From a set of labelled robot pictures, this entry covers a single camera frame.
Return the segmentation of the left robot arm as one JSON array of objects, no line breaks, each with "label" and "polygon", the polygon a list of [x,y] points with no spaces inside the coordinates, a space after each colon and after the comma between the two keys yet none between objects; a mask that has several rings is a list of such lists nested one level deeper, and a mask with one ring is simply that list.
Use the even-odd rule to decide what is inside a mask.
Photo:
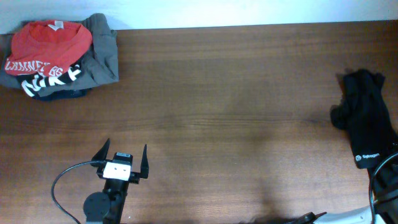
[{"label": "left robot arm", "polygon": [[105,180],[103,190],[89,195],[84,204],[83,212],[87,223],[120,223],[123,208],[130,184],[138,184],[141,179],[149,176],[149,161],[147,148],[142,152],[139,172],[134,172],[133,155],[116,152],[112,159],[108,159],[110,140],[92,157],[96,174]]}]

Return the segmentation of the black t-shirt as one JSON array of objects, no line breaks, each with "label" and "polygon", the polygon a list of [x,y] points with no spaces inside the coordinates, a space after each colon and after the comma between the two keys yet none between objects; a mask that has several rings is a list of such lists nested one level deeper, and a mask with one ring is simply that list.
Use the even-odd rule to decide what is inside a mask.
[{"label": "black t-shirt", "polygon": [[373,178],[375,212],[397,220],[397,158],[376,167],[397,152],[397,132],[392,127],[382,97],[385,76],[366,69],[342,76],[343,99],[330,111],[334,127],[348,133],[354,163]]}]

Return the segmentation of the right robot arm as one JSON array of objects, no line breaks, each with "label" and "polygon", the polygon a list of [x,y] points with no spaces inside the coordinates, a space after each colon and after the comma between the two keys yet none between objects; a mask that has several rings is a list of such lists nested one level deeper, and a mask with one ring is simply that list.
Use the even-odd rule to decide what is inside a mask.
[{"label": "right robot arm", "polygon": [[293,224],[391,224],[397,223],[397,184],[376,194],[374,205],[375,217],[372,218],[371,207],[363,207],[344,213],[310,212],[293,219]]}]

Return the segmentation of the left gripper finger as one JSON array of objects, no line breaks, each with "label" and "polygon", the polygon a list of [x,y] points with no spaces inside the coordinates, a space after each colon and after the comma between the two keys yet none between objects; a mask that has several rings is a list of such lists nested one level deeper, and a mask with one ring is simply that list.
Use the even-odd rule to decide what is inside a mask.
[{"label": "left gripper finger", "polygon": [[108,155],[110,138],[106,140],[102,148],[92,157],[92,161],[105,161]]},{"label": "left gripper finger", "polygon": [[145,145],[142,153],[140,178],[147,179],[148,176],[149,176],[149,161],[147,158],[147,145]]}]

